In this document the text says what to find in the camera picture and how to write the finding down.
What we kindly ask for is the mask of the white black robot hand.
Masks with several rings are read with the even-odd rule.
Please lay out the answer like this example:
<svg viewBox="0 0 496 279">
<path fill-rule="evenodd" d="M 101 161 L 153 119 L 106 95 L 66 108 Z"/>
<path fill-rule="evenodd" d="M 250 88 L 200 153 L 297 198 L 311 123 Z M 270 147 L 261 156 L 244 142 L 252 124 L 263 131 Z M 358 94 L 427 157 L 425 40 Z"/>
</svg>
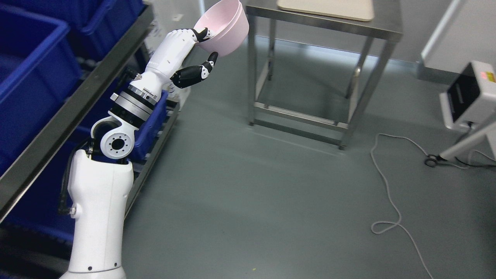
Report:
<svg viewBox="0 0 496 279">
<path fill-rule="evenodd" d="M 213 33 L 206 27 L 200 31 L 177 29 L 169 32 L 148 62 L 141 75 L 142 79 L 139 80 L 141 85 L 138 88 L 155 92 L 167 83 L 186 88 L 207 79 L 216 64 L 217 52 L 212 52 L 200 65 L 183 69 L 181 65 L 196 44 L 205 42 L 211 37 Z"/>
</svg>

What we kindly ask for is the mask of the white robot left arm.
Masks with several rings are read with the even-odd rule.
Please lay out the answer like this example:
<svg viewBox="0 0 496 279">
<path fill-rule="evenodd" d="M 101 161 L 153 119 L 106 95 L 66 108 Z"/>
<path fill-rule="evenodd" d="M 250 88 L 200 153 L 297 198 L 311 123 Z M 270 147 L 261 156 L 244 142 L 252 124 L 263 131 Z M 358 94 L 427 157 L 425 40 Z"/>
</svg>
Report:
<svg viewBox="0 0 496 279">
<path fill-rule="evenodd" d="M 126 203 L 133 186 L 127 157 L 135 132 L 150 118 L 172 73 L 146 70 L 120 94 L 108 116 L 90 133 L 90 150 L 73 154 L 67 190 L 75 232 L 69 266 L 62 279 L 124 279 L 122 238 Z"/>
</svg>

